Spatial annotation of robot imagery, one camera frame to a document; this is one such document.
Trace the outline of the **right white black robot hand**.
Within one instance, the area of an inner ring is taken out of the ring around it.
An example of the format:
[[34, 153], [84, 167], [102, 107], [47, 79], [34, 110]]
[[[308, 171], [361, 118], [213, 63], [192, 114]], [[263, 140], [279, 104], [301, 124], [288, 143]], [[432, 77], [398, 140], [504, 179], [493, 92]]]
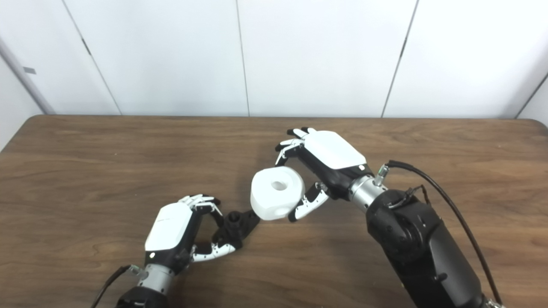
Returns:
[[290, 222], [302, 219], [329, 198], [350, 201], [351, 185], [372, 175], [366, 158], [335, 131], [303, 127], [289, 129], [287, 134], [293, 139], [276, 146], [279, 154], [275, 166], [284, 166], [289, 158], [296, 157], [319, 179], [290, 211]]

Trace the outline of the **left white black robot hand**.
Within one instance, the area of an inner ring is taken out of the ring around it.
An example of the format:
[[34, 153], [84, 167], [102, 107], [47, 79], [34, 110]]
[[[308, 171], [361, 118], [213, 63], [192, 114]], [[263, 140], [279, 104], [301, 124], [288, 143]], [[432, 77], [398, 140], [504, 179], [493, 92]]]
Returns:
[[241, 241], [196, 242], [203, 215], [211, 215], [219, 228], [224, 226], [218, 205], [219, 199], [197, 194], [162, 207], [145, 241], [145, 265], [160, 265], [178, 275], [192, 262], [211, 261], [241, 249]]

